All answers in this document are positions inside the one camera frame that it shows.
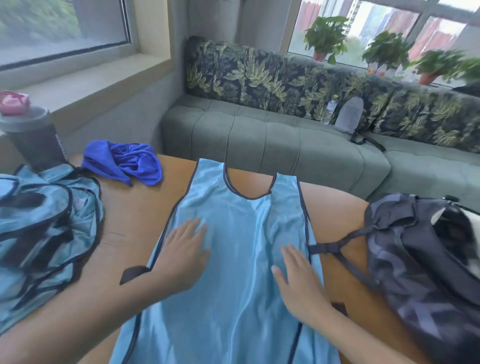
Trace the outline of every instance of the leaf patterned cushion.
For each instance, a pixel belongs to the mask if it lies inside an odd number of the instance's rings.
[[[250,47],[192,36],[185,50],[187,93],[252,108],[320,120],[335,94],[365,103],[368,128],[385,109],[397,84],[367,77],[364,70],[330,66],[302,56],[281,56]]]
[[[480,153],[480,98],[403,85],[394,92],[373,132]]]

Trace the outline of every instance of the gray bag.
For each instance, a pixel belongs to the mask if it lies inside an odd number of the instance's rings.
[[[341,253],[366,235],[371,279]],[[365,228],[311,254],[330,253],[380,290],[435,363],[480,360],[480,215],[446,199],[387,194],[365,210]]]

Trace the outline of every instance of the left hand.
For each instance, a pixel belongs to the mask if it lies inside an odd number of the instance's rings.
[[[165,282],[168,295],[190,289],[203,274],[210,257],[209,249],[202,249],[207,226],[194,234],[200,218],[188,220],[173,230],[165,240],[151,275]]]

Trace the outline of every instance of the training vest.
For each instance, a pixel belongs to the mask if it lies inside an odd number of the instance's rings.
[[[80,277],[102,218],[98,181],[70,164],[0,174],[0,334]]]
[[[319,256],[309,255],[315,237],[298,179],[277,174],[267,193],[249,198],[224,163],[200,159],[148,266],[134,276],[154,265],[173,229],[197,217],[208,225],[205,272],[190,290],[127,321],[110,364],[340,364],[337,349],[287,311],[270,270],[287,276],[280,246],[291,244],[323,282]],[[127,271],[123,281],[132,279]]]

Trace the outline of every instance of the green sofa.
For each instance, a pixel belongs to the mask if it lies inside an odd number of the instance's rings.
[[[165,154],[295,175],[363,199],[449,194],[480,210],[480,99],[195,36],[184,61],[187,94],[161,123]],[[385,153],[318,122],[334,94],[332,124],[361,97],[362,127]]]

